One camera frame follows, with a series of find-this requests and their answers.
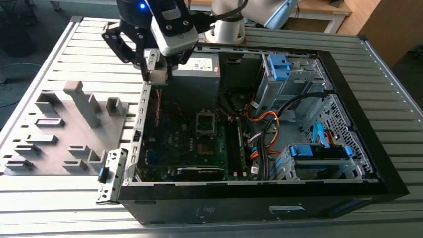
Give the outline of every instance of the blue cable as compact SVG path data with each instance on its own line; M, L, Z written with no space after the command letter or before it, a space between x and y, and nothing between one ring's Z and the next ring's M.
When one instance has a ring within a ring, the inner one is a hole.
M10 103L10 104L6 104L6 105L0 106L0 108L6 108L6 107L8 107L8 106L12 106L12 105L15 105L15 104L19 103L19 102L20 102L20 100L16 101L16 102L14 102L14 103Z

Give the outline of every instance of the slot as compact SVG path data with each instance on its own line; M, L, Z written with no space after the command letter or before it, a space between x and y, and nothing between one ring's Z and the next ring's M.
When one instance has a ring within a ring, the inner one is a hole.
M16 145L16 148L32 148L34 145Z
M237 122L233 121L226 125L226 143L230 174L242 175L242 156L239 151L239 137Z
M71 149L83 149L84 146L83 145L70 145Z
M139 130L135 131L132 141L139 142L142 139L142 132Z
M38 127L63 127L66 125L64 120L62 118L47 118L38 119L35 122Z
M10 160L8 162L7 162L8 164L23 164L24 162L23 161L15 161L15 160Z
M78 161L64 161L64 163L68 165L78 165Z

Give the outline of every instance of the label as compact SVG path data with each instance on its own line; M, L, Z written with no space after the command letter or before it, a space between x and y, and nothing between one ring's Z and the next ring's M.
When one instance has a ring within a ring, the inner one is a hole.
M165 12L162 12L162 14L163 14L165 19L169 21L181 18L181 10L178 8L169 10L169 11L165 11Z
M270 212L275 213L275 211L295 211L295 210L305 210L302 206L271 206Z
M251 173L255 175L259 174L259 168L255 166L251 166Z
M197 218L206 218L210 217L211 214L214 214L217 212L217 208L215 207L199 207L197 209Z
M258 108L259 107L259 104L255 102L255 101L251 101L251 106L254 107L254 108Z
M195 70L195 71L213 71L213 59L211 58L194 58L189 59L186 65L179 65L179 70Z
M205 32L199 34L199 42L206 42Z

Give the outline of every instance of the metal slotted surface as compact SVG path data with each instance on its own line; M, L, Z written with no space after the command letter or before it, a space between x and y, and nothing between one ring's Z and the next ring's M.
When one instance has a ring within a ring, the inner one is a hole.
M70 24L0 134L0 146L3 141L10 140L10 131L20 123L18 118L27 112L26 104L35 92L42 89L60 90L70 79L82 80L84 90L94 92L96 98L120 97L130 102L126 128L134 126L131 117L138 109L142 78L131 65L120 63L102 40L100 33L107 21L116 20L84 18L82 23ZM346 237L359 234L367 237L375 231L386 237L406 234L418 237L423 220L422 117L397 79L369 49L370 45L354 36L263 29L247 30L247 43L333 52L411 194L395 202L365 207L334 220L143 227L123 206L95 205L95 176L3 175L0 237L100 237L102 234L126 238L281 237L282 234L291 237ZM132 130L126 129L122 142L131 136ZM122 143L122 147L128 148L130 144Z

